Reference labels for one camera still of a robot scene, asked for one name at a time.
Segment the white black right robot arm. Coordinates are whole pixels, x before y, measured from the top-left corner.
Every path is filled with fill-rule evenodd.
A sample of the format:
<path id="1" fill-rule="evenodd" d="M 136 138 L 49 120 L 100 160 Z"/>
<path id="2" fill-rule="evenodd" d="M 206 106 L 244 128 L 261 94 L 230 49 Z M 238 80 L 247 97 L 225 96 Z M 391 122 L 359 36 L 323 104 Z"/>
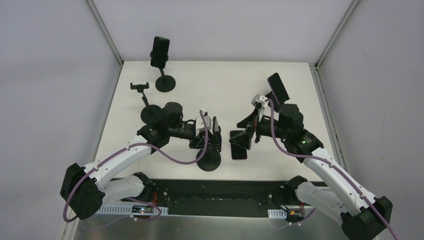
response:
<path id="1" fill-rule="evenodd" d="M 323 191 L 302 176 L 295 176 L 285 185 L 284 200 L 290 205 L 306 203 L 338 223 L 350 240 L 372 240 L 385 229 L 399 239 L 390 225 L 392 202 L 385 196 L 376 197 L 358 183 L 329 154 L 323 143 L 304 128 L 303 114 L 295 104 L 281 104 L 278 120 L 275 110 L 264 116 L 272 101 L 258 103 L 254 111 L 237 124 L 244 130 L 232 136 L 232 145 L 250 150 L 253 137 L 271 137 L 284 154 L 295 157 L 312 170 L 330 188 Z"/>

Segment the black round-base phone stand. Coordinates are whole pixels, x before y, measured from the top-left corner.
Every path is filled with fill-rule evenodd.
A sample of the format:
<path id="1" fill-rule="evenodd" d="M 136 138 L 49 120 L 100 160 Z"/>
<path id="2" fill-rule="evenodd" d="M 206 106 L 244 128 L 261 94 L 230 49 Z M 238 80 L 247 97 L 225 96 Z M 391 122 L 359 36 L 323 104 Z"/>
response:
<path id="1" fill-rule="evenodd" d="M 138 93 L 142 94 L 141 99 L 145 107 L 140 112 L 140 118 L 145 124 L 154 123 L 162 110 L 158 105 L 149 103 L 148 98 L 145 94 L 145 90 L 149 88 L 150 85 L 148 82 L 146 82 L 145 84 L 133 84 L 132 82 L 130 83 L 131 90 L 136 90 Z"/>

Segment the purple phone with black screen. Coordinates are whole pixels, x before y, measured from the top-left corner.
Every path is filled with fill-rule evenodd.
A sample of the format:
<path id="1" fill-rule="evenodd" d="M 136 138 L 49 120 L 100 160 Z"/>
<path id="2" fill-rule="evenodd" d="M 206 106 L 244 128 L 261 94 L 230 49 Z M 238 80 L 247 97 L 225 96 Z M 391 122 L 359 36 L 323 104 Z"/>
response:
<path id="1" fill-rule="evenodd" d="M 231 130 L 229 132 L 230 138 L 236 136 L 237 134 L 240 134 L 241 130 Z M 236 145 L 233 143 L 230 143 L 230 149 L 231 149 L 231 159 L 234 161 L 242 161 L 246 160 L 248 158 L 247 150 Z"/>

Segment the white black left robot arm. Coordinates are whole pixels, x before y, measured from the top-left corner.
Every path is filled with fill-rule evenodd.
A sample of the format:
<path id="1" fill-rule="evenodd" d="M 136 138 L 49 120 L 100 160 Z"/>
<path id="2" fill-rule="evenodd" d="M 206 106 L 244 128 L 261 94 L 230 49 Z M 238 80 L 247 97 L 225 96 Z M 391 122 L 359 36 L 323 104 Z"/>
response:
<path id="1" fill-rule="evenodd" d="M 177 160 L 161 149 L 170 138 L 188 140 L 189 148 L 199 149 L 200 153 L 192 161 Z M 153 195 L 153 182 L 144 173 L 133 173 L 118 180 L 114 178 L 154 153 L 180 165 L 192 165 L 201 162 L 209 150 L 219 153 L 221 149 L 222 135 L 217 117 L 210 117 L 207 111 L 199 109 L 195 119 L 184 121 L 181 111 L 163 107 L 150 123 L 142 126 L 114 152 L 84 166 L 74 163 L 66 169 L 60 189 L 65 200 L 63 220 L 70 223 L 87 219 L 102 205 L 121 199 L 135 197 L 143 203 L 149 201 Z"/>

